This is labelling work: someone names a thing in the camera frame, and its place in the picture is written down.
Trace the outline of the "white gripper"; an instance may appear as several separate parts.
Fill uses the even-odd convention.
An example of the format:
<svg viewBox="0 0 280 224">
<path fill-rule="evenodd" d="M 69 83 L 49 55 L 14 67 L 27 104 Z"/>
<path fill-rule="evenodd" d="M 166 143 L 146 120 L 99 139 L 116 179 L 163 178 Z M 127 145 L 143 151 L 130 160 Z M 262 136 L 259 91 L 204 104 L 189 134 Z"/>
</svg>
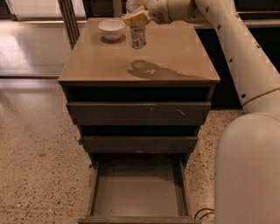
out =
<svg viewBox="0 0 280 224">
<path fill-rule="evenodd" d="M 152 19 L 157 24 L 170 24 L 172 19 L 172 0 L 143 0 L 143 6 L 122 17 L 127 26 L 145 26 Z"/>
</svg>

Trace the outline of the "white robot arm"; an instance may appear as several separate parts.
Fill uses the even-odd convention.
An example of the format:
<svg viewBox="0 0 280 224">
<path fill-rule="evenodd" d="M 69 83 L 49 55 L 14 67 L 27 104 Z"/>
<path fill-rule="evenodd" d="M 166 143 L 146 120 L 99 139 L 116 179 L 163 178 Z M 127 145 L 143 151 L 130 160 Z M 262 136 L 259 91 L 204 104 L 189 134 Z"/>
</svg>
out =
<svg viewBox="0 0 280 224">
<path fill-rule="evenodd" d="M 128 26 L 206 20 L 214 28 L 244 111 L 217 145 L 214 223 L 280 224 L 280 73 L 234 0 L 142 0 L 123 20 Z"/>
</svg>

